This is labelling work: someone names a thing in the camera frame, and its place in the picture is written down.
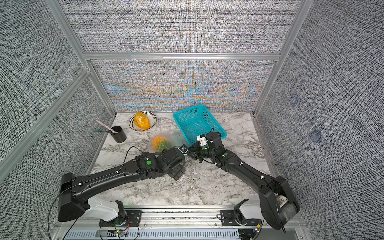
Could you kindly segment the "clear zip-top bag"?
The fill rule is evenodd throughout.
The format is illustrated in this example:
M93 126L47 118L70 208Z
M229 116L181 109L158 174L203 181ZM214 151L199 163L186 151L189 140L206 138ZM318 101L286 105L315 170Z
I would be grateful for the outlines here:
M184 136L176 131L155 133L148 142L148 152L150 153L162 154L172 148L179 149L183 154L190 153Z

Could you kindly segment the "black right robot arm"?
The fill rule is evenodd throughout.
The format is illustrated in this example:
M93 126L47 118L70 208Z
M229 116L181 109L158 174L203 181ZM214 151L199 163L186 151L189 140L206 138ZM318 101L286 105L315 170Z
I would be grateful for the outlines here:
M210 159L217 168L246 183L259 196L264 220L275 230L284 230L284 225L300 211L288 181L282 176L272 177L262 173L245 163L225 148L218 132L210 132L197 139L194 145L186 148L185 154L200 162Z

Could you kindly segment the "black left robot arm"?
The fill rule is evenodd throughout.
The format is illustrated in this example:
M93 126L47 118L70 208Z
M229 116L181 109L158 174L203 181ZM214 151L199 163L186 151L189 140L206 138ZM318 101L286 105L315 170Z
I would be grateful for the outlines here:
M111 169L91 175L62 175L58 198L58 221L68 222L91 209L90 198L127 183L156 179L165 175L178 180L184 174L185 156L171 148L165 152L144 152L134 159Z

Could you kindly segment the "teal plastic basket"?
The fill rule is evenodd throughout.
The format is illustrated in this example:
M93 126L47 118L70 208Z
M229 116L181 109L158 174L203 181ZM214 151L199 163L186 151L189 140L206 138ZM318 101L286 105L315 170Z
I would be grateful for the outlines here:
M189 146L195 144L197 136L205 135L211 130L227 137L224 128L204 105L197 105L178 111L173 118Z

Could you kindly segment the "white patterned bowl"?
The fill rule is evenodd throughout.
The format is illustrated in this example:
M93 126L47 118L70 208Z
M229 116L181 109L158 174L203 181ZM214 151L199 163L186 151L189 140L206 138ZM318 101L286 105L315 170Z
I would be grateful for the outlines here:
M135 113L129 121L130 128L134 131L146 131L157 123L157 116L150 111Z

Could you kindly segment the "orange fruit in bowl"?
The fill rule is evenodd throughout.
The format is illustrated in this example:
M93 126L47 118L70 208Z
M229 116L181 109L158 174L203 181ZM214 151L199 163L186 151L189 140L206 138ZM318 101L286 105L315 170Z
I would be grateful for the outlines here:
M150 120L148 119L148 117L145 114L143 114L141 112L137 112L135 114L134 123L141 130L147 130L151 127Z

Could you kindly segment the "black cup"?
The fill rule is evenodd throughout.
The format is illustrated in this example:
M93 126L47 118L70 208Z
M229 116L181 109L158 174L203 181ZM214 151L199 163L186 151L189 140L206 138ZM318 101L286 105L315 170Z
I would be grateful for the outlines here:
M127 136L126 136L124 130L122 129L122 127L113 126L112 130L114 131L114 133L112 133L111 136L115 140L116 143L119 143L119 144L123 143L127 139Z

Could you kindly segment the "pink stick in cup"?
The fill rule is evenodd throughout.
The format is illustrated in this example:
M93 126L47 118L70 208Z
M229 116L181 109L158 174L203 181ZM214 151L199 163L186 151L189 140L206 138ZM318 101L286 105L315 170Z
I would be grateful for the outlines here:
M118 132L114 131L112 128L110 128L109 126L105 125L103 122L101 122L99 120L95 120L95 122L98 123L99 125L103 126L104 128L106 128L107 130L109 130L113 134L118 134Z

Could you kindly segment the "dark green stick in cup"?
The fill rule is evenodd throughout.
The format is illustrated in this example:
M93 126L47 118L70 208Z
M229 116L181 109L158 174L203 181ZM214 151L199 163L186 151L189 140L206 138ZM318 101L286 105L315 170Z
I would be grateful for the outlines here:
M113 132L111 131L102 131L102 130L92 130L93 132L96 132L96 133L108 133L108 134L113 134Z

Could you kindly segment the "aluminium front rail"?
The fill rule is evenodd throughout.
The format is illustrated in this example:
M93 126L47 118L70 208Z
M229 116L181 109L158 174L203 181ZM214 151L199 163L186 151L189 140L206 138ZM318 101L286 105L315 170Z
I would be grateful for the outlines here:
M234 206L125 206L125 211L129 219L138 223L143 229L206 229L206 228L250 228L256 226L258 221L252 220L253 225L235 225L234 220L229 220L226 216L222 217L222 212L233 212ZM51 227L58 231L69 229L74 222L57 222ZM99 227L100 218L80 217L75 224L79 228ZM307 229L301 214L295 215L284 228L288 229Z

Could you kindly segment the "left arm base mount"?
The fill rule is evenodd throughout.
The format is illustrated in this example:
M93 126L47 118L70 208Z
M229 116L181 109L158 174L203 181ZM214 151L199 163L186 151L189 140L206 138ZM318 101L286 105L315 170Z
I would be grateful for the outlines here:
M115 220L106 222L99 221L99 227L138 227L142 219L141 210L126 211L125 217L117 217Z

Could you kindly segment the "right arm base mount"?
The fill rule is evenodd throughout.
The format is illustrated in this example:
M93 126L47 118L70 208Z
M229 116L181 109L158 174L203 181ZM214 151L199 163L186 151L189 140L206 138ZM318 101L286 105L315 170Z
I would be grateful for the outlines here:
M236 210L221 210L220 214L217 215L217 218L221 221L222 225L225 227L233 226L257 226L263 223L263 220L260 219L246 219Z

